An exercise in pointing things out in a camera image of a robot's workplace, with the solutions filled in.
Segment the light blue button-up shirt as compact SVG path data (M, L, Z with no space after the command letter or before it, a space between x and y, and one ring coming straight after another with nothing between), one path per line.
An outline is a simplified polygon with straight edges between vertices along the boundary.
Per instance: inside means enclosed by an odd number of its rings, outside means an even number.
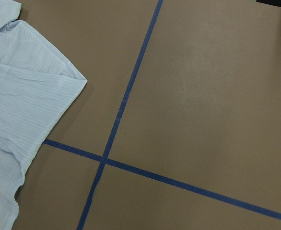
M0 230L19 213L15 194L38 149L87 79L35 28L21 4L0 0Z

